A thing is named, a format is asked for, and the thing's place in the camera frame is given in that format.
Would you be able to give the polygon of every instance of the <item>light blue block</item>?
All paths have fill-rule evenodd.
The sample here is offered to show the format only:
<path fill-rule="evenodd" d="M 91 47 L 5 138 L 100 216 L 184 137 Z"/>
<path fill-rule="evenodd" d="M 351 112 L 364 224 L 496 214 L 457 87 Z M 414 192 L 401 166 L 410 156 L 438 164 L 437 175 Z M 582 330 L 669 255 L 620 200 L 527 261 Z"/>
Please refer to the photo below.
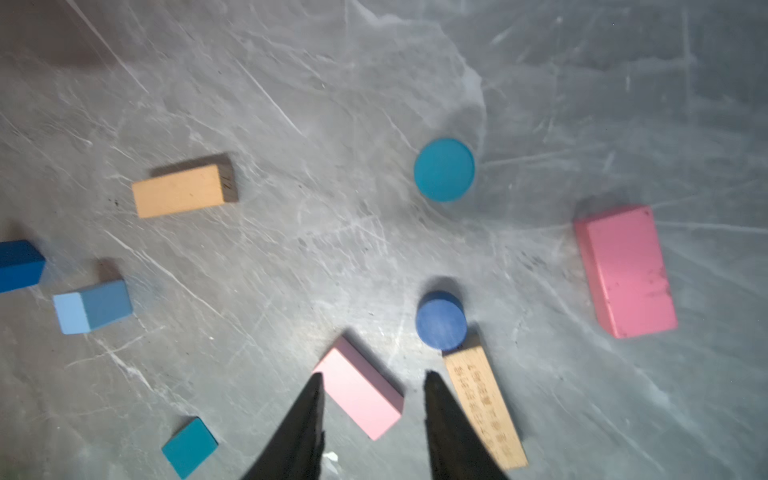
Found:
<path fill-rule="evenodd" d="M 134 312 L 123 280 L 54 295 L 53 304 L 65 335 L 92 332 Z"/>
<path fill-rule="evenodd" d="M 195 419 L 178 432 L 165 446 L 163 454 L 184 479 L 192 474 L 219 444 L 200 419 Z"/>
<path fill-rule="evenodd" d="M 40 283 L 45 258 L 27 240 L 0 243 L 0 293 Z"/>

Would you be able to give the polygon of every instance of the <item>orange block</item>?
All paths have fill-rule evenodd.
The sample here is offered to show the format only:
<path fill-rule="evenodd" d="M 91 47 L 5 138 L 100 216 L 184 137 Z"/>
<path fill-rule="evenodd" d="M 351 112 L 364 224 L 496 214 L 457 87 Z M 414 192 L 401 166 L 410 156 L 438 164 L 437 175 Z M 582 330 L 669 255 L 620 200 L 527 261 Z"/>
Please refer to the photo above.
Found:
<path fill-rule="evenodd" d="M 232 167 L 211 164 L 136 182 L 139 218 L 178 214 L 237 201 Z"/>

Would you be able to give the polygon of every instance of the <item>teal circle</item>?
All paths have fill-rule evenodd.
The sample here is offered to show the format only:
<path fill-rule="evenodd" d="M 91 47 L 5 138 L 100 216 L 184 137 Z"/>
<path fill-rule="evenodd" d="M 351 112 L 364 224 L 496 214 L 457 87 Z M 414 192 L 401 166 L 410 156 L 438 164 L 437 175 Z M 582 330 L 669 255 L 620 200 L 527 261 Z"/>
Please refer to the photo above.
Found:
<path fill-rule="evenodd" d="M 462 142 L 441 138 L 424 147 L 416 158 L 413 177 L 416 186 L 430 200 L 458 200 L 475 179 L 475 158 Z"/>

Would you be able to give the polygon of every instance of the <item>pink block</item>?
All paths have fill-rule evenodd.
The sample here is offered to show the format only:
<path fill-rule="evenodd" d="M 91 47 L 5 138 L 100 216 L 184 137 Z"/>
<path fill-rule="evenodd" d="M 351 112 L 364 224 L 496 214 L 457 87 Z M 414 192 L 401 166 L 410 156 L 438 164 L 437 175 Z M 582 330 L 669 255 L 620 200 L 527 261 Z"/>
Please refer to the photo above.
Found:
<path fill-rule="evenodd" d="M 328 395 L 372 440 L 400 420 L 402 395 L 344 337 L 339 337 L 314 372 L 323 373 Z"/>
<path fill-rule="evenodd" d="M 677 328 L 650 207 L 634 205 L 574 222 L 598 322 L 616 338 Z"/>

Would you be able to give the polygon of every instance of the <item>light pink block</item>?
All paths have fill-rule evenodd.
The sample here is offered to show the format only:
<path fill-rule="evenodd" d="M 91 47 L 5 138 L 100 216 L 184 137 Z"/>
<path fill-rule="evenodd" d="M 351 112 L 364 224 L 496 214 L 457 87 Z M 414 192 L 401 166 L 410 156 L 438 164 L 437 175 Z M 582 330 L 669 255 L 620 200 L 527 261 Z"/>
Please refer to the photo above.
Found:
<path fill-rule="evenodd" d="M 677 328 L 650 207 L 634 205 L 574 222 L 600 325 L 616 338 Z"/>
<path fill-rule="evenodd" d="M 402 395 L 344 337 L 314 371 L 323 373 L 328 395 L 372 440 L 400 420 Z"/>

